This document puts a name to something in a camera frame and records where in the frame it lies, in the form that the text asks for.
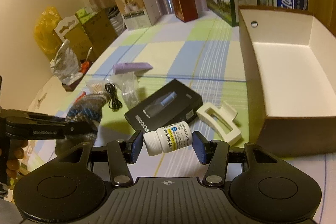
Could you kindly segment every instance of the screw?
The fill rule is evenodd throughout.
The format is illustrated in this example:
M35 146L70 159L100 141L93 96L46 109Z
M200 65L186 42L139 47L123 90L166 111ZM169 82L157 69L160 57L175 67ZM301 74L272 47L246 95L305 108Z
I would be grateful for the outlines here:
M129 182L131 179L128 176L120 175L120 176L114 177L113 180L118 185L122 185L122 184Z
M211 184L216 184L216 183L220 183L222 181L222 178L217 175L212 175L212 176L207 176L205 180Z

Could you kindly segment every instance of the brown box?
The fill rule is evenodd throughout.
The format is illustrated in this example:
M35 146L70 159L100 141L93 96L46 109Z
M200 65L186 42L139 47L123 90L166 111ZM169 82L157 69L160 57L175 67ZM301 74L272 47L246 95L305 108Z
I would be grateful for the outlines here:
M92 44L86 35L82 24L75 15L62 19L54 31L62 41L65 39L70 40L70 47L75 52L78 60L86 58ZM97 57L94 53L90 55L91 61L95 61L96 59Z
M178 19L188 22L198 18L195 0L172 0L175 15Z
M301 10L243 6L250 142L277 156L336 152L336 38Z
M86 21L83 24L83 29L89 37L93 52L97 57L117 38L117 34L104 10Z

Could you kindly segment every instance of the black product box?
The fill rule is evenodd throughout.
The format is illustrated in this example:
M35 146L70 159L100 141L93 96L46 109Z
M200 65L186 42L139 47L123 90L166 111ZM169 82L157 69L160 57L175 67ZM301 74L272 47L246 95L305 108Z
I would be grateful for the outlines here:
M176 122L191 122L202 105L198 93L174 79L126 112L125 118L134 130L146 133Z

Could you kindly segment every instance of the black cable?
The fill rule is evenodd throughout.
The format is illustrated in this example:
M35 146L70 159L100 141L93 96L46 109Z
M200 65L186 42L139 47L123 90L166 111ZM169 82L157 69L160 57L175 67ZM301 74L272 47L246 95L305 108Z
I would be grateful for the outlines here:
M109 108L113 111L118 111L123 107L123 103L118 100L117 89L115 84L107 83L105 90L110 94Z

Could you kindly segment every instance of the purple tube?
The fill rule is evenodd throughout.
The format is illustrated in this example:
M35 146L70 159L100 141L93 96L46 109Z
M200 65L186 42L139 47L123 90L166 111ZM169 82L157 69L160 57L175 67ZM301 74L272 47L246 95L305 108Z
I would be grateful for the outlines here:
M132 71L140 71L140 70L150 70L153 67L149 65L147 62L140 63L119 63L115 64L112 67L112 71L115 75L132 72Z

